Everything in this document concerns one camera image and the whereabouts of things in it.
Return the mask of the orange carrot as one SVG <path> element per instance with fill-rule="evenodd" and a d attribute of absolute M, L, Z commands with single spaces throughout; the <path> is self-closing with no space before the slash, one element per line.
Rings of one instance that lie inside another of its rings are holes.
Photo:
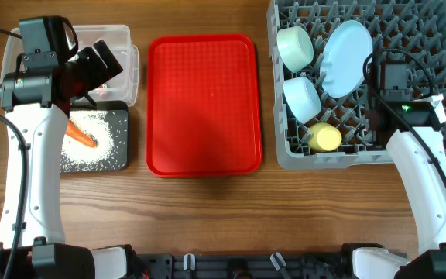
<path fill-rule="evenodd" d="M 97 146 L 96 142 L 91 137 L 80 131 L 71 121 L 68 121 L 67 123 L 66 135 L 90 148 L 95 148 Z"/>

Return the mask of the mint green bowl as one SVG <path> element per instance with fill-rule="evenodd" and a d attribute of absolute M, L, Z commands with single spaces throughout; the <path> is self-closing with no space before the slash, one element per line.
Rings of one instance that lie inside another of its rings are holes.
<path fill-rule="evenodd" d="M 280 57 L 291 72 L 301 71 L 314 59 L 312 41 L 306 30 L 299 26 L 281 29 L 276 41 Z"/>

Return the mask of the light blue bowl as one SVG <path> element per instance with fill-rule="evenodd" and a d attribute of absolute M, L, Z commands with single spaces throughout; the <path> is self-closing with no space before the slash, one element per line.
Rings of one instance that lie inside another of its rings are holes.
<path fill-rule="evenodd" d="M 293 116 L 300 123 L 312 120 L 321 111 L 321 101 L 314 84 L 306 77 L 284 81 L 283 93 Z"/>

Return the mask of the yellow plastic cup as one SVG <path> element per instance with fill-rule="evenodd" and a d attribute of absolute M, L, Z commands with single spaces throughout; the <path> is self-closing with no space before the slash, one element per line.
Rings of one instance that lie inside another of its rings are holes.
<path fill-rule="evenodd" d="M 318 122 L 309 128 L 311 138 L 308 146 L 316 151 L 329 152 L 336 150 L 342 142 L 340 131 L 326 122 Z"/>

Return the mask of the light blue plate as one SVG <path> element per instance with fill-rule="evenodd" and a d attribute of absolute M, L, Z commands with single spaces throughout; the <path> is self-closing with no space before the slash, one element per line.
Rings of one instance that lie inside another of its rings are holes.
<path fill-rule="evenodd" d="M 343 22 L 328 38 L 323 51 L 323 90 L 332 98 L 342 98 L 356 90 L 364 81 L 363 63 L 372 52 L 369 31 L 358 21 Z"/>

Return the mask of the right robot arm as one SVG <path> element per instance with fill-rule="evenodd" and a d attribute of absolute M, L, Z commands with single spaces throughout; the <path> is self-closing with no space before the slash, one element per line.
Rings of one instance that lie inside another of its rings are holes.
<path fill-rule="evenodd" d="M 353 278 L 446 278 L 446 154 L 443 96 L 412 99 L 404 62 L 370 65 L 369 128 L 402 178 L 417 227 L 419 255 L 408 260 L 360 245 L 349 252 Z"/>

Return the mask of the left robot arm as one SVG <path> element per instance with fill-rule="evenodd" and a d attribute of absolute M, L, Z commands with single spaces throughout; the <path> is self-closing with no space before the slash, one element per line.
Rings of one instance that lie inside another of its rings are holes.
<path fill-rule="evenodd" d="M 122 72 L 103 41 L 80 48 L 62 16 L 23 19 L 23 51 L 0 84 L 9 138 L 0 220 L 0 278 L 147 278 L 129 244 L 96 250 L 65 242 L 60 157 L 70 107 Z"/>

